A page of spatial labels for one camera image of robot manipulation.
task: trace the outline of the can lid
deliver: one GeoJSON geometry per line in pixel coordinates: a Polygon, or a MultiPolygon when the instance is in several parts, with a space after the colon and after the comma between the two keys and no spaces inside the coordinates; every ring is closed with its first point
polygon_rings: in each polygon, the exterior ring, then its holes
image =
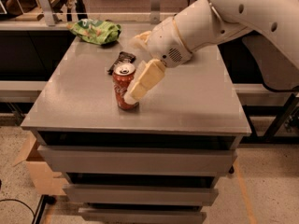
{"type": "Polygon", "coordinates": [[[119,76],[128,76],[135,71],[132,63],[120,63],[114,67],[115,74],[119,76]]]}

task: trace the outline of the speckled floor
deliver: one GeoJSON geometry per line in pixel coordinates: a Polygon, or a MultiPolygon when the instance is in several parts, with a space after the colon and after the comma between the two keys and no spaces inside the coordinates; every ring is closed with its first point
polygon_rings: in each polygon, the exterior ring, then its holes
{"type": "MultiPolygon", "coordinates": [[[[36,211],[40,196],[36,193],[24,163],[13,167],[27,132],[13,126],[11,115],[0,116],[0,200],[17,199],[36,211]]],[[[217,184],[220,195],[211,207],[203,208],[205,224],[298,223],[299,145],[241,146],[235,173],[217,184]]],[[[84,221],[77,214],[79,203],[57,197],[47,205],[40,223],[101,223],[84,221]]],[[[1,223],[32,223],[33,214],[21,203],[0,202],[1,223]]]]}

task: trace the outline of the floor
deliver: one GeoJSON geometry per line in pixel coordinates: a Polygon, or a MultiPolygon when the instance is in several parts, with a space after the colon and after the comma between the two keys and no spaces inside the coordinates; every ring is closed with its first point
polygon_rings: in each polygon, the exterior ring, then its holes
{"type": "MultiPolygon", "coordinates": [[[[262,121],[256,123],[263,127],[262,121]]],[[[26,166],[23,162],[12,166],[27,134],[14,125],[12,115],[0,116],[0,200],[17,199],[35,212],[40,196],[26,166]]],[[[235,173],[220,179],[216,187],[220,195],[211,207],[202,210],[206,212],[204,224],[298,223],[299,144],[240,145],[237,155],[235,173]]],[[[56,200],[56,204],[46,206],[40,223],[101,224],[84,221],[77,214],[80,203],[70,203],[65,197],[56,200]]],[[[0,217],[6,224],[33,220],[29,208],[12,201],[0,201],[0,217]]]]}
{"type": "MultiPolygon", "coordinates": [[[[188,0],[160,0],[161,12],[179,12],[188,5],[188,0]]],[[[150,0],[83,0],[86,11],[93,13],[142,13],[150,12],[150,0]]]]}

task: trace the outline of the table top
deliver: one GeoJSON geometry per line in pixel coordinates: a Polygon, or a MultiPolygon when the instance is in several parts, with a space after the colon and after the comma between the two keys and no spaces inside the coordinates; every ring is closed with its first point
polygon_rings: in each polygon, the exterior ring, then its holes
{"type": "Polygon", "coordinates": [[[55,26],[48,26],[40,21],[0,21],[0,31],[66,31],[67,22],[59,22],[55,26]]]}
{"type": "Polygon", "coordinates": [[[107,69],[121,51],[148,61],[129,40],[152,29],[148,23],[121,24],[118,42],[109,46],[78,37],[61,60],[22,123],[23,129],[99,133],[249,134],[234,85],[217,46],[166,70],[165,78],[131,111],[118,108],[107,69]]]}

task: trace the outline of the red soda can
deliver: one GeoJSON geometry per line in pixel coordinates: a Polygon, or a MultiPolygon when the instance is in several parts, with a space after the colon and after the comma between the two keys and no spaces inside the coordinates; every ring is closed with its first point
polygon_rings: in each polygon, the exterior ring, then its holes
{"type": "Polygon", "coordinates": [[[135,67],[132,63],[120,63],[114,68],[112,77],[114,82],[115,97],[121,109],[132,109],[138,104],[129,105],[125,103],[123,96],[127,92],[128,86],[134,79],[135,67]]]}

